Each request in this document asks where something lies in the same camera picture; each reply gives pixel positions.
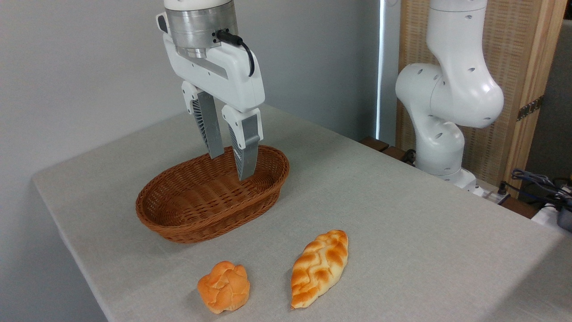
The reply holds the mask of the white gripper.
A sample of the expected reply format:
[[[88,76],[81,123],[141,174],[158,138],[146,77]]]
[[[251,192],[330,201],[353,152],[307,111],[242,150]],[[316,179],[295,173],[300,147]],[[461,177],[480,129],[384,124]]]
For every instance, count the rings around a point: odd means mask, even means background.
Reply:
[[[263,140],[260,109],[265,101],[256,56],[238,36],[234,12],[163,12],[156,16],[174,73],[185,80],[186,109],[212,159],[224,153],[213,97],[227,122],[240,181],[255,173]]]

